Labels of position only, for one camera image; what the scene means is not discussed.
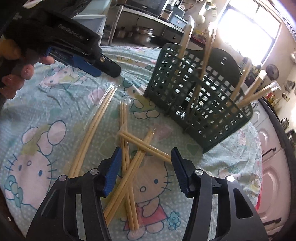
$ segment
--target blue gripper pad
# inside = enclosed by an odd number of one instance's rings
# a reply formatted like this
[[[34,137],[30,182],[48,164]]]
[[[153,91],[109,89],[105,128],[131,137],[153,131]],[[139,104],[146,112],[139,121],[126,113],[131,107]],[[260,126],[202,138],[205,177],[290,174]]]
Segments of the blue gripper pad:
[[[102,192],[105,196],[108,196],[112,192],[116,177],[121,167],[122,151],[120,147],[116,147],[111,158],[102,160],[98,170],[99,174],[105,177],[105,185]]]
[[[187,175],[185,168],[183,166],[183,158],[179,153],[177,147],[174,147],[171,152],[171,160],[176,173],[176,177],[178,179],[178,183],[181,189],[181,192],[185,194],[185,196],[189,193],[189,176]]]

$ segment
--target cabinet handle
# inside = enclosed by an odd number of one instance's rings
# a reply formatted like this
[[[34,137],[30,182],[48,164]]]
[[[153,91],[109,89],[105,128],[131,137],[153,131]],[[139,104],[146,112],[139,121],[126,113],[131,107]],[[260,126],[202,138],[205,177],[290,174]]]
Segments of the cabinet handle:
[[[253,109],[255,108],[255,107],[257,107],[259,104],[258,104],[258,102],[254,102],[253,104],[252,104],[252,107],[253,107]]]
[[[268,235],[268,238],[274,238],[276,235],[278,234],[278,232],[275,232],[274,234]]]
[[[267,222],[263,223],[263,225],[266,226],[266,225],[270,225],[272,223],[280,223],[280,222],[281,222],[281,218],[278,218],[276,220],[267,221]]]
[[[266,154],[270,153],[271,151],[276,151],[276,147],[269,149],[267,152],[265,152],[264,154],[262,154],[262,157],[264,157]]]

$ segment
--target metal screw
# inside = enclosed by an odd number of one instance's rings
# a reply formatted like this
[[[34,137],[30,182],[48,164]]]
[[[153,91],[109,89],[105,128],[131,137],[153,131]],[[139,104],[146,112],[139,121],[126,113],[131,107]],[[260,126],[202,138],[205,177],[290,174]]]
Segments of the metal screw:
[[[194,171],[194,173],[196,174],[196,175],[202,175],[203,174],[203,171],[201,170],[201,169],[196,169],[195,171]]]
[[[61,182],[65,181],[66,179],[67,179],[67,177],[65,175],[61,175],[59,177],[59,181],[61,181]]]
[[[226,179],[229,181],[229,182],[234,182],[235,181],[235,178],[233,176],[227,176]]]
[[[92,175],[97,175],[99,173],[99,170],[98,169],[92,169],[91,170],[91,174]]]

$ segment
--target human hand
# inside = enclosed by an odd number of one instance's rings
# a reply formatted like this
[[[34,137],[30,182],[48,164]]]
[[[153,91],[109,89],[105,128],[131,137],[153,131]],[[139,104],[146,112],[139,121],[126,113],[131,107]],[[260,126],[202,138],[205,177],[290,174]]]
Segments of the human hand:
[[[0,41],[0,57],[4,57],[7,60],[16,60],[22,58],[21,49],[11,39]],[[55,60],[48,57],[40,57],[39,62],[42,64],[53,64]],[[7,99],[13,99],[17,90],[20,90],[25,80],[32,78],[34,74],[34,66],[27,64],[23,67],[20,76],[9,74],[2,78],[2,82],[6,85],[0,88],[0,93]]]

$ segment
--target stainless steel pot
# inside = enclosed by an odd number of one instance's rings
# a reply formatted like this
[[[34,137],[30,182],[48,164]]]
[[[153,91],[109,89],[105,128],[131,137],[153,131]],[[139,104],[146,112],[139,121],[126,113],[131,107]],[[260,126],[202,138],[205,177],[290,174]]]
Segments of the stainless steel pot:
[[[126,37],[126,31],[124,27],[121,27],[121,29],[116,30],[115,37],[119,39],[124,39]]]
[[[146,46],[148,43],[150,43],[152,37],[155,37],[155,35],[139,33],[133,33],[132,35],[134,43],[142,46]]]
[[[141,27],[141,26],[133,26],[132,32],[139,33],[139,34],[153,34],[154,29]]]
[[[128,38],[131,38],[132,35],[133,35],[133,32],[132,31],[128,32]]]
[[[111,32],[111,30],[104,30],[104,34],[103,34],[102,39],[108,39],[110,36],[110,32]]]

